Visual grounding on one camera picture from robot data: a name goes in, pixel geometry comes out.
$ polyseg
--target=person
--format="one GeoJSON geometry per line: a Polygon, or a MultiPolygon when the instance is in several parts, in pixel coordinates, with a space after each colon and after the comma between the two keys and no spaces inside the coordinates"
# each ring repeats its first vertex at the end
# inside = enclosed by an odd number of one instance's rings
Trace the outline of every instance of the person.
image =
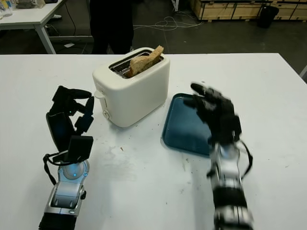
{"type": "Polygon", "coordinates": [[[91,0],[90,15],[92,54],[106,54],[108,44],[114,54],[130,52],[134,35],[131,0],[91,0]]]}

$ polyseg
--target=toaster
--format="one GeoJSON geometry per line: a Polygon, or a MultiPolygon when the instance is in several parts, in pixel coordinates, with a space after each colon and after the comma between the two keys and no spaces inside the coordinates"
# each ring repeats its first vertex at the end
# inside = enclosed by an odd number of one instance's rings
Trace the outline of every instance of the toaster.
{"type": "Polygon", "coordinates": [[[167,98],[170,60],[165,55],[147,70],[128,77],[130,60],[151,52],[152,48],[136,49],[93,72],[94,96],[100,100],[105,118],[119,127],[136,123],[167,98]]]}

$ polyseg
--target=robotic hand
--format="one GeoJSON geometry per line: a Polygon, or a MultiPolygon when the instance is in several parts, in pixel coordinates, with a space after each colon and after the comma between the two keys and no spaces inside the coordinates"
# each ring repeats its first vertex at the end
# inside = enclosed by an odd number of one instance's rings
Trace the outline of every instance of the robotic hand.
{"type": "Polygon", "coordinates": [[[221,93],[202,85],[192,83],[191,88],[198,94],[184,103],[197,110],[197,115],[207,123],[212,136],[210,153],[211,169],[207,177],[211,180],[215,206],[214,224],[216,230],[252,229],[252,214],[248,211],[242,179],[249,172],[253,158],[247,150],[249,166],[241,177],[238,168],[241,124],[234,112],[232,102],[221,93]]]}
{"type": "Polygon", "coordinates": [[[73,230],[79,215],[82,200],[86,197],[83,182],[89,173],[93,137],[81,136],[90,127],[94,118],[94,97],[90,92],[67,89],[59,86],[53,97],[53,106],[47,113],[47,123],[59,153],[46,154],[44,169],[54,187],[51,191],[40,230],[73,230]],[[75,99],[87,99],[85,106],[75,99]],[[76,111],[83,113],[74,129],[69,116],[76,111]],[[59,181],[51,175],[47,162],[59,167],[59,181]]]}

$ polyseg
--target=dark floor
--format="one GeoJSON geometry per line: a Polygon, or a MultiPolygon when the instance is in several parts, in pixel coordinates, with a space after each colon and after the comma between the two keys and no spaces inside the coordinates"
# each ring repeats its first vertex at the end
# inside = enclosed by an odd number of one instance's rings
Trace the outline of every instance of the dark floor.
{"type": "MultiPolygon", "coordinates": [[[[76,24],[76,34],[88,35],[90,32],[89,16],[85,0],[67,1],[67,7],[76,24]]],[[[62,15],[62,20],[50,22],[50,24],[61,35],[72,35],[74,27],[65,6],[59,9],[57,14],[62,15]]],[[[172,16],[178,22],[200,23],[187,15],[175,14],[171,0],[144,0],[133,4],[133,23],[135,25],[154,25],[156,22],[163,21],[167,16],[172,16]]],[[[51,28],[50,35],[57,35],[57,33],[51,28]]],[[[57,53],[81,54],[83,52],[87,54],[93,47],[92,43],[77,41],[74,42],[75,46],[65,48],[66,43],[68,42],[53,43],[57,53]]],[[[219,21],[205,22],[196,27],[177,28],[172,31],[144,27],[135,30],[134,48],[158,45],[164,46],[165,53],[169,54],[277,52],[299,73],[307,65],[307,23],[273,22],[269,29],[261,29],[257,27],[256,22],[219,21]]],[[[45,53],[34,30],[8,31],[0,37],[0,54],[45,53]]]]}

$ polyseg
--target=tray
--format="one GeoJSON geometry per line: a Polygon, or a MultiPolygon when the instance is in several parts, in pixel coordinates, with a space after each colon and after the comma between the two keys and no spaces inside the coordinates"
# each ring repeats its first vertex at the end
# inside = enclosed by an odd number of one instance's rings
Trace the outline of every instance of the tray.
{"type": "Polygon", "coordinates": [[[185,93],[174,95],[162,139],[168,147],[208,157],[210,146],[207,140],[211,136],[209,127],[197,116],[195,109],[183,103],[184,99],[192,99],[192,95],[185,93]]]}

